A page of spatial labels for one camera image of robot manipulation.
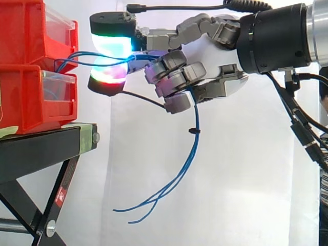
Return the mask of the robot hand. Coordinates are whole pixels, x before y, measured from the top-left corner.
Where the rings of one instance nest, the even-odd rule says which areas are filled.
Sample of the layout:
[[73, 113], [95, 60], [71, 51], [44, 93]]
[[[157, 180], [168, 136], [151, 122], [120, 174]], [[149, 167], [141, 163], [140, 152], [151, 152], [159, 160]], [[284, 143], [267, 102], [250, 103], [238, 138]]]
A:
[[126, 77], [142, 70], [171, 114], [238, 91], [248, 80], [238, 59], [239, 21], [230, 15], [190, 17], [175, 29], [140, 28], [129, 12], [90, 16], [100, 53], [88, 88], [108, 97], [124, 91]]

